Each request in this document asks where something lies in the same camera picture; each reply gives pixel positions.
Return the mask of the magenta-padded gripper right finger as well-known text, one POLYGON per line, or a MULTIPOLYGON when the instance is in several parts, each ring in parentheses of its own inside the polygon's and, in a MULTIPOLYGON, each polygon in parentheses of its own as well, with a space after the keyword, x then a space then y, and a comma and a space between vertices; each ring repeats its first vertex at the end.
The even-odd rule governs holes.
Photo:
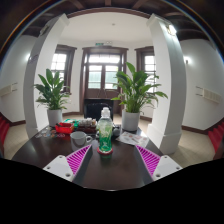
POLYGON ((182 169, 182 167, 168 155, 159 156, 139 145, 135 146, 134 155, 145 185, 182 169))

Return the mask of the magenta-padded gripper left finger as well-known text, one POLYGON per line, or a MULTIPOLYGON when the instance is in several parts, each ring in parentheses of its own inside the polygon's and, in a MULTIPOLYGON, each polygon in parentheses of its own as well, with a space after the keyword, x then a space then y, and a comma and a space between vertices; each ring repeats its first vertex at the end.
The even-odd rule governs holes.
POLYGON ((44 170, 81 185, 92 155, 92 145, 87 145, 68 156, 57 156, 44 167, 44 170))

